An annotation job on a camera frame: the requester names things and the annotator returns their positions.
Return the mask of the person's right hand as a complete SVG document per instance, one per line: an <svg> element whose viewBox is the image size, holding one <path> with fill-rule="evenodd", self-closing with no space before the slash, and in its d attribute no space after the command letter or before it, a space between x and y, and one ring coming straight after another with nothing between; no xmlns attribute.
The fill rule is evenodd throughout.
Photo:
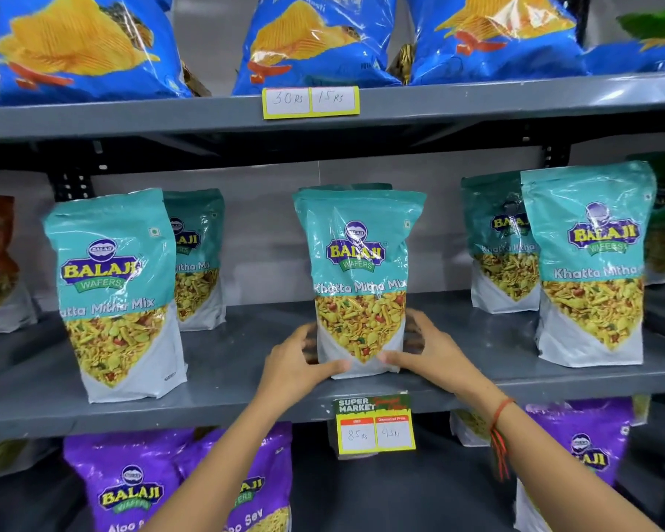
<svg viewBox="0 0 665 532"><path fill-rule="evenodd" d="M443 332L422 311L406 310L407 323L421 337L423 378L461 401L481 408L482 400L488 398L495 385L461 351L449 334Z"/></svg>

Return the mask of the person's left hand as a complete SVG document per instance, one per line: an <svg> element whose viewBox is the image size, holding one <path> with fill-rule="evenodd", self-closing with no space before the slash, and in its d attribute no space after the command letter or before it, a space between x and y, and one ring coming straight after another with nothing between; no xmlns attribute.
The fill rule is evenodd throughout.
<svg viewBox="0 0 665 532"><path fill-rule="evenodd" d="M321 383L313 380L313 366L317 364L309 364L303 353L308 334L316 329L316 323L298 327L266 357L253 402L275 419Z"/></svg>

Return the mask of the teal snack mix packet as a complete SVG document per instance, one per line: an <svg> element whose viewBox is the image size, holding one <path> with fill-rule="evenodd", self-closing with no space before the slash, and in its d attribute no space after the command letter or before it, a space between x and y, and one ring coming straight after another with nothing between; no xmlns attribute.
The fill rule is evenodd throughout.
<svg viewBox="0 0 665 532"><path fill-rule="evenodd" d="M426 198L381 188L305 188L293 195L308 243L318 361L349 360L349 369L334 380L399 372L378 354L403 347L406 241Z"/></svg>
<svg viewBox="0 0 665 532"><path fill-rule="evenodd" d="M570 368L643 364L652 168L624 161L525 170L521 189L539 250L539 357Z"/></svg>
<svg viewBox="0 0 665 532"><path fill-rule="evenodd" d="M163 191L58 203L43 227L89 402L159 399L184 384L177 250Z"/></svg>
<svg viewBox="0 0 665 532"><path fill-rule="evenodd" d="M221 247L225 201L217 188L165 191L177 261L175 301L182 332L213 330L225 321Z"/></svg>
<svg viewBox="0 0 665 532"><path fill-rule="evenodd" d="M471 304L490 314L538 311L539 247L532 236L521 173L461 179L471 263Z"/></svg>

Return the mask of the person's right forearm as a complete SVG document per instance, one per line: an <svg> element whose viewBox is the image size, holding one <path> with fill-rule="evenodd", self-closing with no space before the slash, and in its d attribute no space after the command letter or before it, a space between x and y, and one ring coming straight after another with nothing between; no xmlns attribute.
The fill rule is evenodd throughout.
<svg viewBox="0 0 665 532"><path fill-rule="evenodd" d="M490 427L506 397L496 385L481 408ZM517 403L501 414L508 462L552 532L662 532L644 513L570 456Z"/></svg>

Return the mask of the person's left forearm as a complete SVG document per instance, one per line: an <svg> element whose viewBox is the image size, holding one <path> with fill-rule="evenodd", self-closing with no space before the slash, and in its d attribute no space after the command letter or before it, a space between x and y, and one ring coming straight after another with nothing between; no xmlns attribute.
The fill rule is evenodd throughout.
<svg viewBox="0 0 665 532"><path fill-rule="evenodd" d="M264 437L303 396L301 387L259 391L143 532L222 532Z"/></svg>

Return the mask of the green and yellow price label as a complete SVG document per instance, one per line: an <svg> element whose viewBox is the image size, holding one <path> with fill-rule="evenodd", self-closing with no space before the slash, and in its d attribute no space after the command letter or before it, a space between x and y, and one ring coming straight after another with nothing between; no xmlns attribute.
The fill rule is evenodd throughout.
<svg viewBox="0 0 665 532"><path fill-rule="evenodd" d="M416 449L407 393L334 400L334 447L339 456L368 456Z"/></svg>

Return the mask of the grey metal shelf board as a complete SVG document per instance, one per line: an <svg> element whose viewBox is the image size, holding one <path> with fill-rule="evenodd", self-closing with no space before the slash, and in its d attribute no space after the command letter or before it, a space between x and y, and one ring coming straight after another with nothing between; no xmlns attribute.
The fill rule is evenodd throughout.
<svg viewBox="0 0 665 532"><path fill-rule="evenodd" d="M369 88L357 115L264 119L261 96L0 107L0 142L62 138L462 128L483 122L606 117L619 134L665 132L665 73Z"/></svg>
<svg viewBox="0 0 665 532"><path fill-rule="evenodd" d="M644 330L641 366L567 368L538 358L531 313L492 316L465 291L411 294L517 402L665 393L665 337ZM68 340L0 374L0 440L227 425L250 402L266 355L313 320L311 301L235 306L224 325L183 337L188 381L160 399L90 404Z"/></svg>

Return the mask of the white and yellow snack packet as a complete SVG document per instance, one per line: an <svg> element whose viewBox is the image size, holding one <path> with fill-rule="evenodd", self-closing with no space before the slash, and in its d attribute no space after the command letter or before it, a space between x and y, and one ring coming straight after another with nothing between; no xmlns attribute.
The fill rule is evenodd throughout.
<svg viewBox="0 0 665 532"><path fill-rule="evenodd" d="M463 447L489 447L491 444L487 422L471 411L450 411L450 431Z"/></svg>

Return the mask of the red thread wrist band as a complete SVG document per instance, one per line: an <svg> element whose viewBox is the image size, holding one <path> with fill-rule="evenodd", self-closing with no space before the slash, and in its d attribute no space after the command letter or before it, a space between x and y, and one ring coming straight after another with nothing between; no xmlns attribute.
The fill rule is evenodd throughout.
<svg viewBox="0 0 665 532"><path fill-rule="evenodd" d="M508 449L505 442L504 435L498 428L498 421L505 408L514 403L515 400L511 397L506 397L491 418L491 424L488 429L490 438L491 456L494 460L496 478L499 482L506 482L511 478L511 471L508 464Z"/></svg>

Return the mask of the purple snack packet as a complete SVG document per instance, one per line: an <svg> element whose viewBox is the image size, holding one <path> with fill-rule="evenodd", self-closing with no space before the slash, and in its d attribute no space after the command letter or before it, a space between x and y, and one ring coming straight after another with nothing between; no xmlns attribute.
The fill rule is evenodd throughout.
<svg viewBox="0 0 665 532"><path fill-rule="evenodd" d="M573 458L614 485L635 418L632 398L528 404L525 411Z"/></svg>
<svg viewBox="0 0 665 532"><path fill-rule="evenodd" d="M67 436L64 459L82 478L95 532L139 532L182 483L176 457L195 429Z"/></svg>
<svg viewBox="0 0 665 532"><path fill-rule="evenodd" d="M181 444L174 463L184 482L225 432L174 429ZM222 532L291 532L292 423L278 422L263 439Z"/></svg>

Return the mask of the black perforated rack upright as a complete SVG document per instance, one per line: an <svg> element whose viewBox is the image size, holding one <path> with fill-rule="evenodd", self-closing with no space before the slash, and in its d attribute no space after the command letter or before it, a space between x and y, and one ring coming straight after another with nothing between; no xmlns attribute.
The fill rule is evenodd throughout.
<svg viewBox="0 0 665 532"><path fill-rule="evenodd" d="M567 167L571 154L571 143L548 143L542 145L541 169Z"/></svg>
<svg viewBox="0 0 665 532"><path fill-rule="evenodd" d="M57 140L43 145L44 169L57 203L94 198L98 156L92 140Z"/></svg>

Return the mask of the yellow handwritten price label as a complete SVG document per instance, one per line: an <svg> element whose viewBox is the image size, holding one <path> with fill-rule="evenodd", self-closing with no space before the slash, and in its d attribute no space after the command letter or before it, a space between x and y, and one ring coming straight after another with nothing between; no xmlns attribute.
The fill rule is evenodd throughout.
<svg viewBox="0 0 665 532"><path fill-rule="evenodd" d="M264 120L340 117L361 113L357 86L265 88L262 107Z"/></svg>

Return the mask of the blue potato chips packet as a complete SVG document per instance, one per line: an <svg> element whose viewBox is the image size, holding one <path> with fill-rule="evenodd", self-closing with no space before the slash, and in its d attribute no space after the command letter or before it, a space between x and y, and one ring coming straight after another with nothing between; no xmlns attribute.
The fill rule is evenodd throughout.
<svg viewBox="0 0 665 532"><path fill-rule="evenodd" d="M0 0L0 106L192 98L173 0Z"/></svg>
<svg viewBox="0 0 665 532"><path fill-rule="evenodd" d="M406 0L411 86L586 76L576 20L558 0Z"/></svg>
<svg viewBox="0 0 665 532"><path fill-rule="evenodd" d="M665 39L601 44L583 55L592 76L665 72Z"/></svg>
<svg viewBox="0 0 665 532"><path fill-rule="evenodd" d="M257 0L232 95L400 86L386 70L396 6L397 0Z"/></svg>

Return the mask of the yellow snack mix packet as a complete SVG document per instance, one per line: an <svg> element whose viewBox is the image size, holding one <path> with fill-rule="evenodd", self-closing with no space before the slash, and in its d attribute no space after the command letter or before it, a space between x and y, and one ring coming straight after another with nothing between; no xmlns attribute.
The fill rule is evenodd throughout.
<svg viewBox="0 0 665 532"><path fill-rule="evenodd" d="M0 441L0 477L24 472L59 448L51 438Z"/></svg>

